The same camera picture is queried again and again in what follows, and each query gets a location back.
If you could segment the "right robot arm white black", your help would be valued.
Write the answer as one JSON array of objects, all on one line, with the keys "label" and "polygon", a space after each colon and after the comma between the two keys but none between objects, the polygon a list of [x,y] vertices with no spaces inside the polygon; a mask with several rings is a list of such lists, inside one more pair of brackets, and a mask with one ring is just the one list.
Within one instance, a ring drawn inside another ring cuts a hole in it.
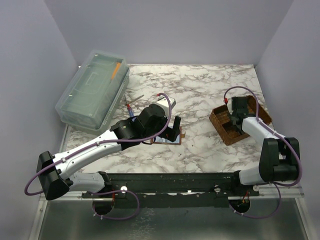
[{"label": "right robot arm white black", "polygon": [[256,113],[250,113],[245,96],[232,97],[227,104],[232,127],[240,134],[250,135],[261,145],[257,166],[238,172],[238,179],[230,183],[230,191],[241,196],[248,185],[277,181],[295,181],[299,177],[299,142],[276,133]]}]

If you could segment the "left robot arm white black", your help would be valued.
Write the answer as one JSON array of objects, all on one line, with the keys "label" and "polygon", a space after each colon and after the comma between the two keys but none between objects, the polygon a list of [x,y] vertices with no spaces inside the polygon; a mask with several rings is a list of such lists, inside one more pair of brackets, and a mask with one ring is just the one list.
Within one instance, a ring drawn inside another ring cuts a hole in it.
[{"label": "left robot arm white black", "polygon": [[169,111],[176,102],[165,99],[150,104],[135,117],[120,120],[100,136],[69,151],[38,157],[36,171],[42,191],[48,201],[58,199],[68,192],[86,191],[104,198],[110,194],[111,185],[105,173],[78,173],[78,170],[105,156],[138,146],[156,137],[175,141],[180,134],[181,118],[174,118],[169,127]]}]

